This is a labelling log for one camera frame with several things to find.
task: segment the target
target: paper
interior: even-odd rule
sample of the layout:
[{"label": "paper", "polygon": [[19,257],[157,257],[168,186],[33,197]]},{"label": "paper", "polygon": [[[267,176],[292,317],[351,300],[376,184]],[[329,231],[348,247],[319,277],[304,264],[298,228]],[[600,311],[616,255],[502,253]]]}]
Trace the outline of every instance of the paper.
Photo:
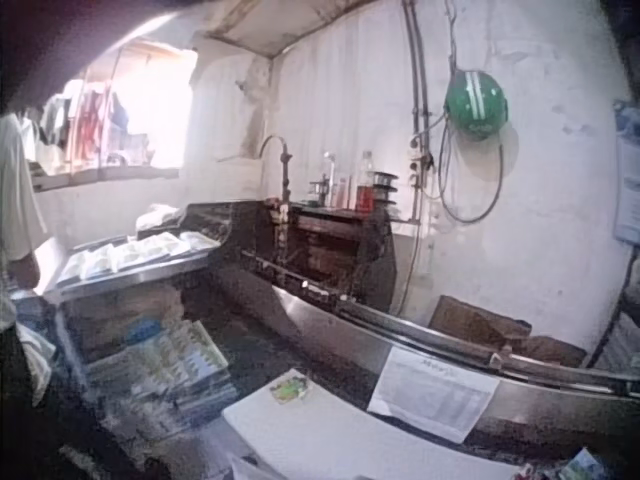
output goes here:
[{"label": "paper", "polygon": [[394,347],[367,410],[462,443],[499,383],[491,376]]},{"label": "paper", "polygon": [[640,244],[640,110],[614,105],[618,147],[618,208],[615,235]]}]

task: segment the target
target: ceiling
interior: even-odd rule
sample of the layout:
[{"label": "ceiling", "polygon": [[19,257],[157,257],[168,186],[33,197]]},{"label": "ceiling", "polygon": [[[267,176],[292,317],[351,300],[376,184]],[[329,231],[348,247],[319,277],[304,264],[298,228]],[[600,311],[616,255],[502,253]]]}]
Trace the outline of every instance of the ceiling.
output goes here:
[{"label": "ceiling", "polygon": [[189,10],[150,35],[180,48],[194,33],[274,58],[301,38],[375,0],[219,0]]}]

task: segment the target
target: bottle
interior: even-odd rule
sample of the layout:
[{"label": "bottle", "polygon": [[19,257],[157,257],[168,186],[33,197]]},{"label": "bottle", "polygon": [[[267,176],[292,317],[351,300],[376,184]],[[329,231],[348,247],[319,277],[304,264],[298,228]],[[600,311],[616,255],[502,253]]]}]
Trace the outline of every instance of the bottle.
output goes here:
[{"label": "bottle", "polygon": [[369,150],[362,153],[358,171],[358,190],[356,193],[356,211],[373,211],[373,156]]}]

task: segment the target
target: sticker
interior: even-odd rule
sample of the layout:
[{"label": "sticker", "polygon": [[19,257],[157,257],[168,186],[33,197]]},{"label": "sticker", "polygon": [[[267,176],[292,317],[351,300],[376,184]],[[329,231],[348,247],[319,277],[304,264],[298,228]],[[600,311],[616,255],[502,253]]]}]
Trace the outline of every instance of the sticker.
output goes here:
[{"label": "sticker", "polygon": [[284,405],[291,400],[304,397],[309,391],[309,380],[306,377],[292,377],[274,385],[269,390],[273,398]]}]

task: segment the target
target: white cloth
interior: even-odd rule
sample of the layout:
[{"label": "white cloth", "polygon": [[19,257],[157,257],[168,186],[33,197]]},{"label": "white cloth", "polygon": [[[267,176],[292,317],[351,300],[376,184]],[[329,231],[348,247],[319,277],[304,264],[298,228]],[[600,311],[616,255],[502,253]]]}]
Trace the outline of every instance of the white cloth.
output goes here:
[{"label": "white cloth", "polygon": [[[0,332],[15,324],[15,307],[7,295],[5,266],[25,258],[47,239],[47,232],[33,194],[24,154],[20,122],[14,115],[0,118]],[[32,375],[34,404],[44,395],[49,379],[53,346],[40,335],[20,327],[25,356]]]}]

